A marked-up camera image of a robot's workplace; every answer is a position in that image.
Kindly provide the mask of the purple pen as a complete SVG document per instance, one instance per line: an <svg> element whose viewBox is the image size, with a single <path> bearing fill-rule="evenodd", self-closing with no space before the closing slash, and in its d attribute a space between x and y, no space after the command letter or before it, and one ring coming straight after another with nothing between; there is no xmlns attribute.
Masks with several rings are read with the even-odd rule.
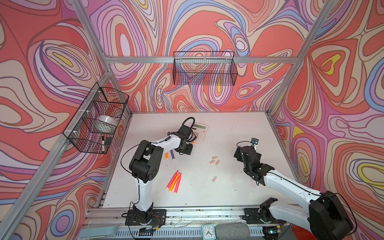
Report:
<svg viewBox="0 0 384 240"><path fill-rule="evenodd" d="M173 150L170 150L170 153L171 153L171 157L172 157L172 159L175 160L176 158L175 158L175 155L174 155L174 151L173 151Z"/></svg>

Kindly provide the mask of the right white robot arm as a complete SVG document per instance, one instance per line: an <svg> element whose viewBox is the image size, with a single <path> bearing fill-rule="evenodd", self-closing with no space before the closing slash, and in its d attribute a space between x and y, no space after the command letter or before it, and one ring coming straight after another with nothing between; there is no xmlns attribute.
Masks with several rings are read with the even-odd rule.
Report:
<svg viewBox="0 0 384 240"><path fill-rule="evenodd" d="M259 205L256 213L245 210L248 223L265 224L282 220L311 232L318 240L342 240L354 231L354 224L340 198L330 191L324 193L299 184L261 163L256 146L237 147L234 157L244 165L244 173L258 185L278 191L295 202L295 205L279 203L268 198Z"/></svg>

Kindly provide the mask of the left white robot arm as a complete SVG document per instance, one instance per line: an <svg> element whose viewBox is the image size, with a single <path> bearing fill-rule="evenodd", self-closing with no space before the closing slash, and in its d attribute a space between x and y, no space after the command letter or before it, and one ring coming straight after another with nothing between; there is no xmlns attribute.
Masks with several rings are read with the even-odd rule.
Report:
<svg viewBox="0 0 384 240"><path fill-rule="evenodd" d="M132 176L138 181L138 200L128 212L127 220L141 224L152 220L152 180L159 172L163 154L174 150L182 155L190 155L195 139L193 128L182 125L177 132L170 132L165 138L140 142L129 165Z"/></svg>

